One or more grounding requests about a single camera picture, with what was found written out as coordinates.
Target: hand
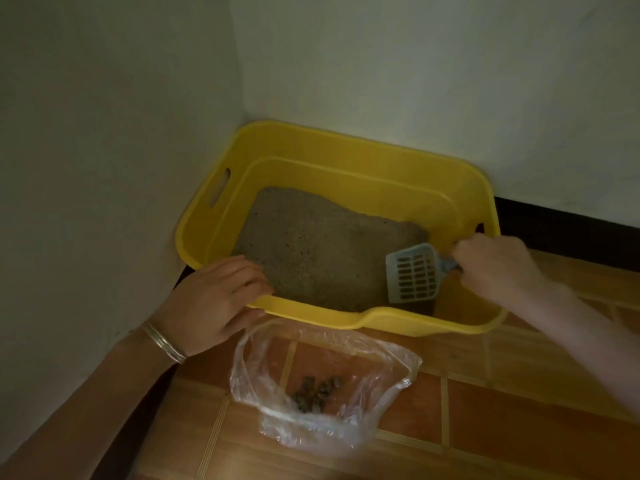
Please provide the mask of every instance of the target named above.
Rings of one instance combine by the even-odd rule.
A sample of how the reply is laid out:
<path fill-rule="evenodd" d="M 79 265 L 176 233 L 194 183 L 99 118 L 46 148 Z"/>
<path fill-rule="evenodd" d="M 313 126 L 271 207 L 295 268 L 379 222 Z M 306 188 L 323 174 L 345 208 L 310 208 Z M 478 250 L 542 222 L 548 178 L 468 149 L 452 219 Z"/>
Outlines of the hand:
<path fill-rule="evenodd" d="M 458 242 L 452 254 L 465 288 L 510 311 L 551 286 L 517 237 L 477 233 Z"/>
<path fill-rule="evenodd" d="M 263 316 L 264 310 L 246 306 L 271 293 L 260 266 L 244 256 L 233 256 L 185 278 L 149 322 L 191 356 L 224 342 Z"/>

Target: black baseboard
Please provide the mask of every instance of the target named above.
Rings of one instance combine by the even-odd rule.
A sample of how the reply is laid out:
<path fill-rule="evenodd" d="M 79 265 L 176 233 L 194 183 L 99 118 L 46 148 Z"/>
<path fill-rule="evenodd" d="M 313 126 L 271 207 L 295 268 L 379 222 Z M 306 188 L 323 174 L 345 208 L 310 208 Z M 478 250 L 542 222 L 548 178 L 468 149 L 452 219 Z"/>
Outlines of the black baseboard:
<path fill-rule="evenodd" d="M 502 234 L 519 237 L 532 249 L 640 272 L 640 229 L 503 198 L 495 205 Z M 176 286 L 192 272 L 185 268 Z M 128 478 L 175 368 L 140 402 L 92 480 Z"/>

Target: tile floor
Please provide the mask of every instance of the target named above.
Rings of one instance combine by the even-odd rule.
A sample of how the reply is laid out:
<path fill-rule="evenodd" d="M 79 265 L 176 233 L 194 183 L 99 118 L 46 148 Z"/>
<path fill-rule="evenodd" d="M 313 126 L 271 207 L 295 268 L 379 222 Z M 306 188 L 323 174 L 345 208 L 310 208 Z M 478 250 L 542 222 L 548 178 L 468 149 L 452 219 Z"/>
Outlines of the tile floor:
<path fill-rule="evenodd" d="M 547 253 L 534 257 L 590 306 L 640 333 L 639 273 Z M 347 458 L 320 458 L 262 436 L 257 411 L 228 394 L 237 335 L 178 370 L 135 480 L 640 478 L 640 426 L 518 317 L 481 337 L 363 332 L 424 361 L 368 447 Z M 297 373 L 292 367 L 283 374 L 288 356 L 313 363 L 317 355 L 314 346 L 284 339 L 272 348 L 269 371 L 283 385 Z"/>

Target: bangle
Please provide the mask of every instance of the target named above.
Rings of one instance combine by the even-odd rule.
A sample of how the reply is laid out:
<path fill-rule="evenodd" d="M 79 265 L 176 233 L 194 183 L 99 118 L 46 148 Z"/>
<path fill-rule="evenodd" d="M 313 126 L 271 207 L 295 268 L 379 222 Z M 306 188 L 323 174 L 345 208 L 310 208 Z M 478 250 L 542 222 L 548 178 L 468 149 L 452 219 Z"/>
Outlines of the bangle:
<path fill-rule="evenodd" d="M 151 339 L 160 347 L 162 350 L 166 352 L 172 360 L 177 363 L 182 363 L 187 360 L 187 356 L 180 352 L 177 348 L 169 343 L 169 340 L 165 339 L 162 334 L 156 330 L 156 327 L 151 325 L 151 323 L 147 322 L 142 325 L 142 330 L 147 332 L 147 335 L 151 337 Z"/>

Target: person's left arm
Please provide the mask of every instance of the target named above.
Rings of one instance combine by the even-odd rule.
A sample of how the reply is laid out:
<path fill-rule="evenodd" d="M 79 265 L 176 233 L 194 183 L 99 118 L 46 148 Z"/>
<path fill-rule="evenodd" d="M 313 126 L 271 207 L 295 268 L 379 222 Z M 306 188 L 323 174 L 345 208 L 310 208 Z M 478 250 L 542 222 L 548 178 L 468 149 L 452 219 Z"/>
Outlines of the person's left arm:
<path fill-rule="evenodd" d="M 272 292 L 260 266 L 228 258 L 185 278 L 149 322 L 191 356 L 260 318 L 263 310 L 245 307 Z M 0 467 L 0 478 L 90 478 L 133 409 L 173 363 L 144 330 L 133 331 Z"/>

